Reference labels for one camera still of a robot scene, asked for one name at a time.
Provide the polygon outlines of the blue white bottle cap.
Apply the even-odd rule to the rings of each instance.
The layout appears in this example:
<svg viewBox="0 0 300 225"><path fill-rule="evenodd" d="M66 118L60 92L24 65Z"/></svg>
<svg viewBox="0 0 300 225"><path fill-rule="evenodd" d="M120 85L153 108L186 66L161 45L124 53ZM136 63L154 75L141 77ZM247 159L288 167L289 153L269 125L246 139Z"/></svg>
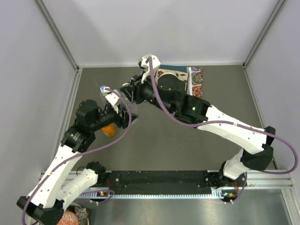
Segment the blue white bottle cap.
<svg viewBox="0 0 300 225"><path fill-rule="evenodd" d="M101 90L101 92L106 92L106 86L105 85L102 85L101 87L100 87L100 90Z"/></svg>

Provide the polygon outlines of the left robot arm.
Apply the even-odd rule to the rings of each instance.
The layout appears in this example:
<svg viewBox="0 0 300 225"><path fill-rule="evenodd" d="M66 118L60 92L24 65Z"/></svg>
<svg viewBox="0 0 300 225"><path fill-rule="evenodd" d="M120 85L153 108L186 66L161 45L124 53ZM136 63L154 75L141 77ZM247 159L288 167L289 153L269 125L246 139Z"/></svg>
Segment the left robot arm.
<svg viewBox="0 0 300 225"><path fill-rule="evenodd" d="M17 201L17 206L22 209L22 224L26 224L29 216L34 224L56 225L80 194L93 185L103 185L106 174L98 163L90 163L67 185L63 183L79 159L92 153L88 148L96 139L96 131L115 124L127 132L137 118L138 115L118 97L107 102L104 109L94 100L82 101L76 111L75 122L65 132L46 173L29 194Z"/></svg>

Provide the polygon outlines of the clear plastic bottle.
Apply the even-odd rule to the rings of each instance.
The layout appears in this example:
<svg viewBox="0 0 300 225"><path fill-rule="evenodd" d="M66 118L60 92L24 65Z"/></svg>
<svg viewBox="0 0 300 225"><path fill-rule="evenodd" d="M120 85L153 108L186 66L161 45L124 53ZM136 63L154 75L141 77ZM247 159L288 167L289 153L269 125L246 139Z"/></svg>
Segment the clear plastic bottle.
<svg viewBox="0 0 300 225"><path fill-rule="evenodd" d="M103 104L105 105L106 104L106 102L107 102L107 100L106 100L106 95L107 94L109 94L110 92L108 91L108 90L106 90L106 92L101 92L101 90L100 90L100 98L101 98L101 100L102 100L102 102L103 102Z"/></svg>
<svg viewBox="0 0 300 225"><path fill-rule="evenodd" d="M137 105L136 105L135 103L130 102L130 101L127 99L127 97L124 97L124 99L125 99L125 102L126 102L126 104L128 105L128 107L129 107L129 109L130 109L130 111L131 111L131 114L132 114L132 113L138 114L138 112L137 112Z"/></svg>

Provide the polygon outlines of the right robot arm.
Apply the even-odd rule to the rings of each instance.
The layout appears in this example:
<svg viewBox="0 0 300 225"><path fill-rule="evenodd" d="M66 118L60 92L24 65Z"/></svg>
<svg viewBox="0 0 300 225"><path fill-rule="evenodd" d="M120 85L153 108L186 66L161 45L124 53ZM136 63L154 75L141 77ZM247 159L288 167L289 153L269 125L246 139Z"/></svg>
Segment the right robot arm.
<svg viewBox="0 0 300 225"><path fill-rule="evenodd" d="M248 170L267 169L274 149L271 146L273 138L265 133L275 134L274 128L252 131L250 125L228 116L208 101L187 94L186 83L176 75L163 75L155 84L157 92L149 77L143 81L142 75L135 75L120 91L130 102L136 104L147 101L159 108L161 101L176 120L185 124L202 123L197 129L214 133L242 148L234 157L222 163L218 176L214 179L216 187L231 185Z"/></svg>

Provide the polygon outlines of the orange juice bottle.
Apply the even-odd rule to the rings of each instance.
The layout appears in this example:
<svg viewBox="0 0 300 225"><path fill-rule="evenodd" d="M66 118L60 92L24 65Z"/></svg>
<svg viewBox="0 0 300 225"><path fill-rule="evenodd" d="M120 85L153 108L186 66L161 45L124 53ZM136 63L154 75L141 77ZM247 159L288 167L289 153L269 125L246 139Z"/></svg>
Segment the orange juice bottle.
<svg viewBox="0 0 300 225"><path fill-rule="evenodd" d="M101 128L101 130L108 137L112 137L116 134L116 127L114 124L105 126L105 127Z"/></svg>

